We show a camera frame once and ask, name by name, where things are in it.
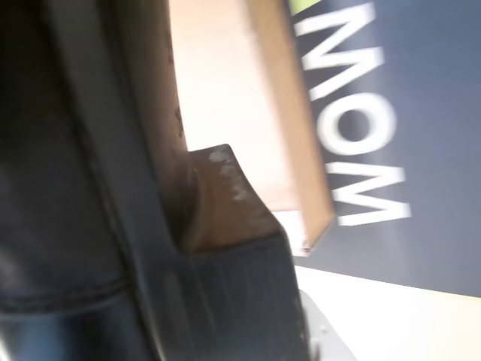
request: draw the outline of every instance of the black leather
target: black leather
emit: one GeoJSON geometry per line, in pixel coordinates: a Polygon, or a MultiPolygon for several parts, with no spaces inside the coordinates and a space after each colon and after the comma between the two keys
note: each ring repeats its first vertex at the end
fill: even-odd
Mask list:
{"type": "Polygon", "coordinates": [[[309,359],[282,228],[186,152],[166,4],[0,0],[2,361],[309,359]]]}
{"type": "Polygon", "coordinates": [[[0,359],[156,359],[38,15],[1,5],[0,359]]]}

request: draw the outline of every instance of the white surface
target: white surface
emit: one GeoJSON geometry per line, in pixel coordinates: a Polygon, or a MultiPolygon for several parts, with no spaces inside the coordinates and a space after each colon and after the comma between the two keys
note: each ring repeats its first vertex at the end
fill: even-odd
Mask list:
{"type": "Polygon", "coordinates": [[[481,360],[481,299],[296,267],[357,361],[481,360]]]}

